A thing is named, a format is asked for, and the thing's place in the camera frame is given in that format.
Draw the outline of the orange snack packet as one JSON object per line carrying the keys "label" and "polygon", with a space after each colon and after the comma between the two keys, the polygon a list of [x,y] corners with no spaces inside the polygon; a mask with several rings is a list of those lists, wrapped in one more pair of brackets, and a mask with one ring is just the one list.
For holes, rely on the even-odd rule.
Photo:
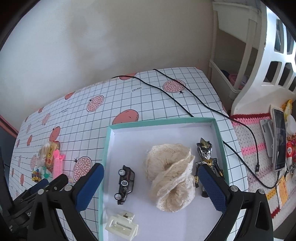
{"label": "orange snack packet", "polygon": [[59,141],[49,142],[49,147],[46,151],[45,166],[47,170],[51,173],[53,172],[53,165],[54,165],[53,152],[59,149],[60,149]]}

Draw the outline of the black toy car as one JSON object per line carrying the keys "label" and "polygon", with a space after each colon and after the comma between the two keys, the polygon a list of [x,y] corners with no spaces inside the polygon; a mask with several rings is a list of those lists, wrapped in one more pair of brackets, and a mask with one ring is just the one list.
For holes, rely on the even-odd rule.
{"label": "black toy car", "polygon": [[127,199],[128,194],[133,191],[135,173],[133,170],[123,165],[118,171],[119,174],[119,190],[114,195],[118,205],[123,205]]}

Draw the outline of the white phone stand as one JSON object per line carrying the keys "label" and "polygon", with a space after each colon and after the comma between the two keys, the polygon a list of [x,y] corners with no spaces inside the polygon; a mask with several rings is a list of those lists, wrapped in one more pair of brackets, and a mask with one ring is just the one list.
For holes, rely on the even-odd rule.
{"label": "white phone stand", "polygon": [[263,119],[260,120],[260,126],[263,133],[266,150],[267,150],[267,156],[270,158],[273,156],[273,127],[272,127],[272,120]]}

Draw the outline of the white shelf unit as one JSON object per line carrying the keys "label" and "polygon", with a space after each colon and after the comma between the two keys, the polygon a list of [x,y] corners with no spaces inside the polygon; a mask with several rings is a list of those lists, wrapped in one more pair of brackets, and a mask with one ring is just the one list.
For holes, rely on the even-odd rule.
{"label": "white shelf unit", "polygon": [[213,1],[209,77],[231,114],[295,100],[295,37],[261,1]]}

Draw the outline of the smartphone on stand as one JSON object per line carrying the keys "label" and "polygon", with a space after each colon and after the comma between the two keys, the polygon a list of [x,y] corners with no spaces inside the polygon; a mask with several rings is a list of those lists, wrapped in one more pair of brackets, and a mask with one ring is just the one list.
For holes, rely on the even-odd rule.
{"label": "smartphone on stand", "polygon": [[273,121],[273,170],[280,171],[285,167],[287,150],[287,131],[284,112],[278,108],[271,111]]}

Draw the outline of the pomegranate grid tablecloth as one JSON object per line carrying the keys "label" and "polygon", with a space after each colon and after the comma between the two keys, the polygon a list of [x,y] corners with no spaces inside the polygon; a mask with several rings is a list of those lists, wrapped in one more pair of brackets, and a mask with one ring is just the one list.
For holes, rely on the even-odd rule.
{"label": "pomegranate grid tablecloth", "polygon": [[[13,198],[43,177],[38,152],[49,141],[60,142],[66,155],[64,173],[74,184],[84,170],[103,165],[107,130],[112,125],[172,118],[213,118],[227,160],[227,182],[248,189],[234,127],[225,118],[218,94],[205,74],[194,67],[168,68],[124,75],[67,94],[27,117],[13,150],[9,190]],[[81,216],[99,237],[99,190]]]}

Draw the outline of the pink hair roller clip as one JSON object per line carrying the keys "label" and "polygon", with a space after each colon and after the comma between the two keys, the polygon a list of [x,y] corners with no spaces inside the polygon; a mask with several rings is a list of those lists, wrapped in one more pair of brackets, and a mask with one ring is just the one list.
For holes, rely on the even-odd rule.
{"label": "pink hair roller clip", "polygon": [[53,179],[63,174],[65,158],[66,155],[61,154],[59,150],[53,151]]}

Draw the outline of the teal white shallow box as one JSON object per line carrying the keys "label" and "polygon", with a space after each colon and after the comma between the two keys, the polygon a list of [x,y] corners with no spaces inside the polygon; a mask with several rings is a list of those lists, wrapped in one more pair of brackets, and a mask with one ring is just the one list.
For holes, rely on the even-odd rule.
{"label": "teal white shallow box", "polygon": [[[138,225],[136,240],[204,240],[221,217],[211,200],[197,191],[194,200],[183,210],[161,211],[149,197],[151,183],[144,169],[147,153],[153,146],[182,144],[197,156],[196,144],[201,139],[212,144],[213,157],[227,173],[222,137],[213,118],[172,118],[110,126],[103,155],[104,179],[99,190],[100,239],[119,240],[105,226],[111,216],[127,211],[134,214],[133,222]],[[119,205],[114,194],[119,190],[118,171],[123,166],[134,171],[135,183],[125,203]]]}

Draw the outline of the cotton swab bag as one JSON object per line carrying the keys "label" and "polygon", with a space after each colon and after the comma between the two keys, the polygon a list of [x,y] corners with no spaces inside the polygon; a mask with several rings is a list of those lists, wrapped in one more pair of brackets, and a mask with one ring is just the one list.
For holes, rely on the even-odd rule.
{"label": "cotton swab bag", "polygon": [[44,144],[41,147],[41,149],[39,150],[38,159],[36,161],[36,167],[37,168],[45,166],[46,151],[47,151],[48,147],[49,147],[49,142]]}

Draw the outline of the crocheted pink white mat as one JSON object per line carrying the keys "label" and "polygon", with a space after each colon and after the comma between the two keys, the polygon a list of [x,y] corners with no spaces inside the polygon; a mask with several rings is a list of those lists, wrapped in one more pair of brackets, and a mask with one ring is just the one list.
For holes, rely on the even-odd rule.
{"label": "crocheted pink white mat", "polygon": [[273,171],[272,158],[267,155],[267,148],[260,126],[261,120],[270,120],[269,113],[260,114],[237,114],[231,116],[234,121],[232,125],[238,138],[238,143],[243,155],[243,160],[251,171],[259,164],[259,173],[254,176],[247,170],[248,190],[255,192],[262,188],[266,194],[273,229],[276,230],[295,209],[295,185],[292,182],[292,175],[288,173],[285,178],[287,188],[287,201],[280,206],[276,188],[263,187],[260,182],[268,187],[275,184],[277,173]]}

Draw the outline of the cream hair claw clip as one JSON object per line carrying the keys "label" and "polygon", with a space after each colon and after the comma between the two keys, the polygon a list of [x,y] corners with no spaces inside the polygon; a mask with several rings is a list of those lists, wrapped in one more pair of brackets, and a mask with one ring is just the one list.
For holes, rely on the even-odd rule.
{"label": "cream hair claw clip", "polygon": [[138,225],[133,222],[135,215],[131,212],[123,212],[111,216],[105,229],[125,240],[133,240],[137,236]]}

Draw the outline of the black gold robot figure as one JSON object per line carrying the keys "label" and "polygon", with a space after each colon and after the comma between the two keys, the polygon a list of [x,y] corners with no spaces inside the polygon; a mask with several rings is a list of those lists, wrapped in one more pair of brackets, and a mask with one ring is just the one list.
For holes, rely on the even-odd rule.
{"label": "black gold robot figure", "polygon": [[199,187],[199,177],[198,177],[198,169],[199,166],[203,163],[206,163],[210,169],[217,175],[224,179],[223,170],[220,169],[218,165],[217,158],[212,158],[212,144],[209,141],[200,138],[200,142],[197,143],[197,151],[201,158],[201,161],[195,163],[196,172],[195,172],[195,187]]}

